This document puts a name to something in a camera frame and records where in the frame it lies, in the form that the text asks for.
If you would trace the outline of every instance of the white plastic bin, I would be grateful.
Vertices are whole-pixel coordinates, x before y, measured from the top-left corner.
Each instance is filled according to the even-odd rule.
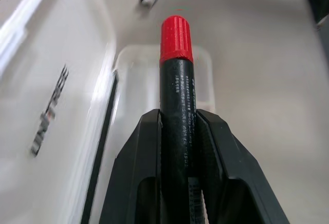
[[[108,12],[102,0],[23,0],[0,43],[0,223],[78,223],[112,85]],[[40,116],[64,66],[35,157]]]

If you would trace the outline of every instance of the red marker cap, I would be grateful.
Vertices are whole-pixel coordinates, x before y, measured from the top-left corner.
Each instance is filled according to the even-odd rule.
[[[160,64],[173,58],[193,63],[190,26],[178,15],[167,18],[161,27]]]

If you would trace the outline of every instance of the white container wall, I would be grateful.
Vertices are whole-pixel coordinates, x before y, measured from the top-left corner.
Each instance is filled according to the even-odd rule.
[[[112,85],[116,45],[105,10],[102,0],[23,0],[0,31],[0,223],[80,221]]]

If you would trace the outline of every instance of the white surface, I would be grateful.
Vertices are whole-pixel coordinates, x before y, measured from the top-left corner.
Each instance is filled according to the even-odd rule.
[[[112,84],[113,28],[101,0],[43,0],[26,31],[0,81],[0,223],[78,223]],[[40,114],[65,64],[56,117],[34,158]]]
[[[22,0],[0,32],[0,79],[25,39],[25,26],[42,0]]]
[[[193,46],[193,55],[196,105],[214,112],[211,58],[198,46]],[[154,108],[160,108],[159,59],[159,45],[129,45],[119,53],[115,66],[119,76],[115,112],[104,149],[90,223],[99,222],[116,156],[140,117]]]
[[[328,64],[306,0],[158,0],[148,13],[138,0],[105,2],[117,52],[158,44],[162,21],[184,16],[212,59],[216,113],[256,157],[289,221],[329,223]]]

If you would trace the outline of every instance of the plastic container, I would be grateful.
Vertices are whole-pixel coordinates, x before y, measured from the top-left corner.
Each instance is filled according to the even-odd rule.
[[[0,31],[0,223],[78,223],[112,85],[102,0],[22,0]],[[63,67],[39,154],[30,149]]]

